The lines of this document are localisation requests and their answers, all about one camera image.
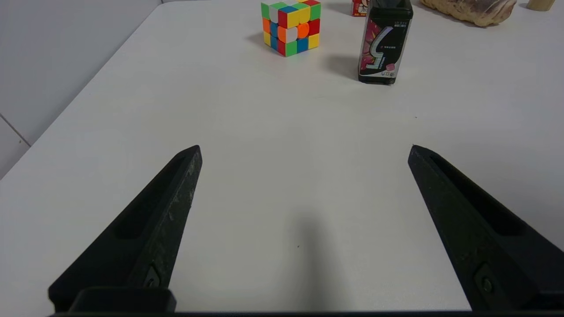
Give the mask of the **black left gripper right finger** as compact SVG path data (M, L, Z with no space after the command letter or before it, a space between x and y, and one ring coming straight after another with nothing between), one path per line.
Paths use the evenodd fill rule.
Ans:
M408 165L473 311L563 311L560 248L436 152Z

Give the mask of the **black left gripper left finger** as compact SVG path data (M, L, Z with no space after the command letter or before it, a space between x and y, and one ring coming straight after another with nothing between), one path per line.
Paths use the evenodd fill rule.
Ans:
M172 313L174 265L203 158L178 152L48 288L55 313Z

